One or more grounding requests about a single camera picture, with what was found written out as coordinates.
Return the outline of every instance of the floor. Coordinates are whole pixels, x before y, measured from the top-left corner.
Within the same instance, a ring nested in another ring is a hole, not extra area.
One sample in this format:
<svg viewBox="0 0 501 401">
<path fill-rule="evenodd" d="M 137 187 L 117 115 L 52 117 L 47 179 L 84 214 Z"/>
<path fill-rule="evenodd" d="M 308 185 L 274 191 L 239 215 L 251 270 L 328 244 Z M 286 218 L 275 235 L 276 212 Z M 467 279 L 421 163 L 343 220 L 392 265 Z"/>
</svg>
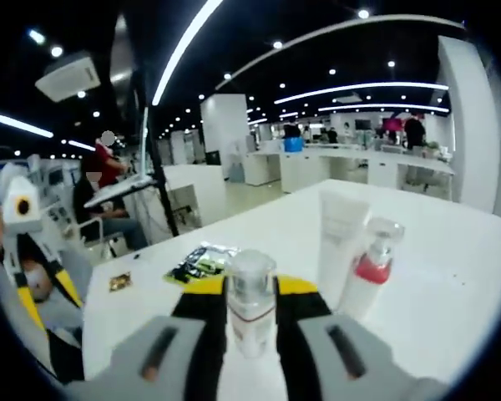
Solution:
<svg viewBox="0 0 501 401">
<path fill-rule="evenodd" d="M 365 184 L 367 183 L 367 169 L 358 168 L 349 171 L 347 178 L 349 181 Z M 405 184 L 402 190 L 423 194 L 423 185 Z M 281 182 L 279 180 L 260 186 L 226 182 L 227 217 L 249 211 L 257 206 L 279 199 L 284 195 L 286 194 L 282 192 Z M 448 190 L 446 181 L 441 180 L 439 185 L 429 186 L 424 195 L 447 199 Z"/>
</svg>

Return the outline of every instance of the black ceiling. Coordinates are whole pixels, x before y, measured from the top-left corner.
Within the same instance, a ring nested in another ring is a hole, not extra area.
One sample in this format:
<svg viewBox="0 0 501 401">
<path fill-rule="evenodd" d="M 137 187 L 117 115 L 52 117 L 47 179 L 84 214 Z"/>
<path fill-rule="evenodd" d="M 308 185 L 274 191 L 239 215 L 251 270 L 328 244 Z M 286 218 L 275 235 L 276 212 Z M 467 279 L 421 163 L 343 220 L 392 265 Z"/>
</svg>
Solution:
<svg viewBox="0 0 501 401">
<path fill-rule="evenodd" d="M 204 2 L 36 1 L 20 6 L 15 3 L 14 9 L 0 5 L 0 21 L 6 21 L 0 25 L 0 114 L 51 130 L 55 135 L 45 139 L 0 125 L 0 145 L 20 149 L 23 156 L 34 152 L 44 157 L 51 153 L 70 155 L 80 152 L 61 145 L 62 139 L 92 143 L 106 129 L 126 131 L 109 82 L 109 52 L 118 15 L 126 17 L 136 61 L 151 99 L 175 45 Z M 466 15 L 461 2 L 225 0 L 187 48 L 160 105 L 152 110 L 156 126 L 164 131 L 169 124 L 181 129 L 198 124 L 199 94 L 213 94 L 224 73 L 235 72 L 269 52 L 275 40 L 286 43 L 356 18 L 361 7 L 376 15 L 432 15 L 456 23 Z M 47 43 L 37 45 L 27 35 L 29 28 L 42 33 Z M 313 111 L 331 105 L 332 98 L 337 97 L 323 95 L 281 106 L 273 104 L 275 99 L 310 90 L 391 80 L 434 82 L 439 34 L 465 37 L 461 29 L 413 22 L 367 24 L 337 31 L 279 52 L 220 91 L 254 95 L 256 101 L 249 107 L 260 106 L 262 112 L 274 115 L 282 109 L 301 109 L 304 103 L 310 104 Z M 66 54 L 87 50 L 93 55 L 103 84 L 90 90 L 85 99 L 74 97 L 55 104 L 34 87 L 45 68 L 55 61 L 49 54 L 49 46 L 54 43 L 61 45 Z M 397 63 L 393 70 L 386 65 L 389 59 Z M 332 68 L 337 71 L 335 75 L 328 74 Z M 279 83 L 285 83 L 286 88 L 280 89 Z M 428 104 L 433 95 L 432 91 L 419 89 L 357 92 L 386 103 L 397 102 L 401 94 L 406 94 L 408 101 Z M 184 112 L 187 108 L 192 110 L 190 114 Z M 98 119 L 92 116 L 94 110 L 101 113 Z M 175 122 L 177 116 L 181 118 L 179 123 Z M 0 158 L 10 156 L 0 153 Z"/>
</svg>

